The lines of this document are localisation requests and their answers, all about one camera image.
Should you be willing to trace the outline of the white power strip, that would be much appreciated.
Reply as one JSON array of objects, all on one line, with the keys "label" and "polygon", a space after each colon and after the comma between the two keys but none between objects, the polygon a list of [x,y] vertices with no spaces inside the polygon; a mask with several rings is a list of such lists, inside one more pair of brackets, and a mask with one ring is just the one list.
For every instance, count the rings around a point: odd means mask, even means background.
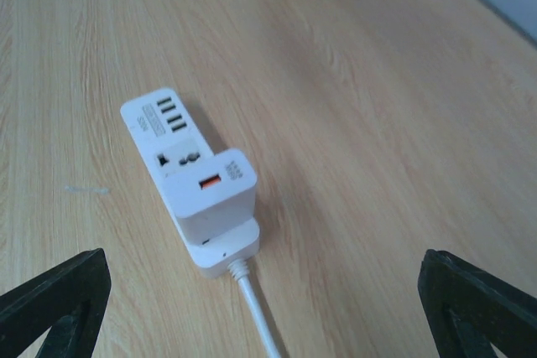
[{"label": "white power strip", "polygon": [[259,250],[258,177],[237,148],[219,153],[171,88],[126,101],[123,121],[193,263],[207,278],[244,278]]}]

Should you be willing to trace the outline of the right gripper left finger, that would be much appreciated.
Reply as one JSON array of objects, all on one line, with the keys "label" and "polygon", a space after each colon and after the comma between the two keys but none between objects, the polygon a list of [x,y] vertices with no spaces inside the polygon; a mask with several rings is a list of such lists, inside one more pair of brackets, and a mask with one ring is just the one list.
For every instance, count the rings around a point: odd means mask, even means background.
[{"label": "right gripper left finger", "polygon": [[103,249],[81,252],[1,296],[1,356],[46,335],[38,357],[90,357],[111,292]]}]

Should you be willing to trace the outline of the white usb charger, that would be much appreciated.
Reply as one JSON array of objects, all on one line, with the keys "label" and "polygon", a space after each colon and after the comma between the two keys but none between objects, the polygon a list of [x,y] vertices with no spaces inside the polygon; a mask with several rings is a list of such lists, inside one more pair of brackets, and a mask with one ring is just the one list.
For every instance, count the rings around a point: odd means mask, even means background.
[{"label": "white usb charger", "polygon": [[162,189],[185,239],[200,245],[253,217],[257,182],[246,155],[229,148],[165,179]]}]

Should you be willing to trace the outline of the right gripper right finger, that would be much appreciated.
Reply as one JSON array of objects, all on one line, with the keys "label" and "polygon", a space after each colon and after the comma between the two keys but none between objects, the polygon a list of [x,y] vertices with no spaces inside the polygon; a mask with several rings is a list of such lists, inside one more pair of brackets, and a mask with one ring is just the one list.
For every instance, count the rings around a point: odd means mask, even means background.
[{"label": "right gripper right finger", "polygon": [[536,356],[536,298],[448,251],[426,251],[418,291],[440,357]]}]

